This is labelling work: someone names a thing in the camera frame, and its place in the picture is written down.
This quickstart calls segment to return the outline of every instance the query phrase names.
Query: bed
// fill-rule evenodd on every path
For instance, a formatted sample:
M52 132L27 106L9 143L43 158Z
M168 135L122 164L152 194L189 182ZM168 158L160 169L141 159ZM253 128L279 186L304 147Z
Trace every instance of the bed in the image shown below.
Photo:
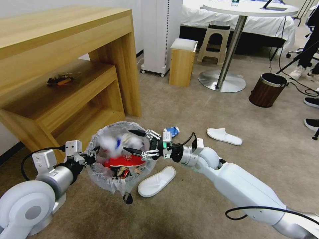
M206 10L203 4L209 0L183 0L181 38L198 41L201 46L209 24L225 26L230 24L234 31L238 16ZM239 45L261 45L288 49L294 44L295 25L293 19L286 17L248 17Z

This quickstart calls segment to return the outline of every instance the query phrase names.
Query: black shoe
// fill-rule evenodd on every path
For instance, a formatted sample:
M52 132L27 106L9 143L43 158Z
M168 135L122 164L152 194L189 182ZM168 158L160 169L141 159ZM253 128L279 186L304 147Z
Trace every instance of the black shoe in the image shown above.
M304 123L313 131L317 131L319 129L319 119L305 119Z
M304 103L306 103L309 106L319 108L319 98L310 98L306 97L303 99Z
M308 77L313 77L313 76L318 76L318 75L319 75L318 70L314 70L314 69L311 69L311 70L307 73L307 76L308 76Z

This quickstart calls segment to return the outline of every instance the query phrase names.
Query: trash can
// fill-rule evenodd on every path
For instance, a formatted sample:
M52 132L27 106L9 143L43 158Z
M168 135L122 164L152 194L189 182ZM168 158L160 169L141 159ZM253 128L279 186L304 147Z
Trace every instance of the trash can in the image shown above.
M169 84L188 87L193 71L197 41L177 38L171 46Z
M100 136L111 136L117 137L120 134L129 133L129 129L142 129L137 123L134 122L126 122L120 121L114 124L110 124L102 129L100 129L95 135L92 136L91 141L89 142L85 152L90 153L95 147L98 145L98 138ZM150 144L149 141L144 138L142 151L149 150ZM103 154L103 150L99 151L97 156ZM111 176L111 172L109 168L105 168L102 163L95 163L90 167L87 167L88 174L90 179L96 183L99 187L110 191L111 193L115 193L119 191L120 194L124 197L125 194L129 194L132 188L146 175L148 175L154 168L156 161L146 161L142 166L139 167L139 174L135 173L131 168L130 174L126 178L113 177Z
M249 101L256 106L269 108L287 85L287 80L273 73L260 76L255 88L249 96Z

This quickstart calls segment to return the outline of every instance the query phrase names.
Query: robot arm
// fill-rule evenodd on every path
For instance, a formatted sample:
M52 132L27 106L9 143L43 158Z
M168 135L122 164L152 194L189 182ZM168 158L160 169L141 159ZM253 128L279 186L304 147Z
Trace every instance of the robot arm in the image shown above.
M24 239L44 229L83 167L95 163L97 150L83 154L80 141L68 141L65 160L57 166L52 149L34 153L36 180L17 184L0 198L0 239Z
M141 131L132 130L131 132L144 136ZM238 165L227 163L213 149L204 147L203 139L197 138L195 135L192 146L186 146L184 145L185 143L173 144L170 132L163 132L163 137L161 138L154 131L147 130L145 136L151 141L150 151L139 152L128 148L126 150L142 155L144 160L156 160L163 156L163 158L170 158L175 162L193 168L193 170L208 177L215 188L237 207L260 207L244 209L243 212L253 220L271 225L288 238L319 238L318 215L288 209L268 185ZM263 207L277 208L283 211L270 210ZM299 215L285 212L285 210L300 213L303 216L314 219L317 223Z
M128 152L140 155L145 161L162 156L204 174L221 194L236 206L244 207L243 212L251 219L265 222L289 238L319 238L318 215L288 213L286 205L269 186L238 165L227 163L213 149L204 147L203 139L194 133L191 137L194 135L195 140L190 146L186 143L191 137L183 144L174 144L170 132L164 132L163 137L152 130L131 132L148 138L150 150L125 148ZM38 171L36 180L20 183L0 198L0 239L23 239L40 232L65 202L65 192L83 167L95 163L98 148L90 155L83 154L81 142L77 140L68 141L65 148L65 160L57 166L53 150L33 154Z

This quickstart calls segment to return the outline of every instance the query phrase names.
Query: black pants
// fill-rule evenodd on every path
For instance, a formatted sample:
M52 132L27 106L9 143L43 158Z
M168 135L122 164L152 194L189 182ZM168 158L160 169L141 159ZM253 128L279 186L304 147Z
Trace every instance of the black pants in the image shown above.
M319 26L316 26L302 51L302 55L301 55L301 58L299 59L298 65L302 65L303 68L307 68L313 55L317 52L318 48L319 48ZM315 66L315 68L313 69L313 72L319 73L319 63Z

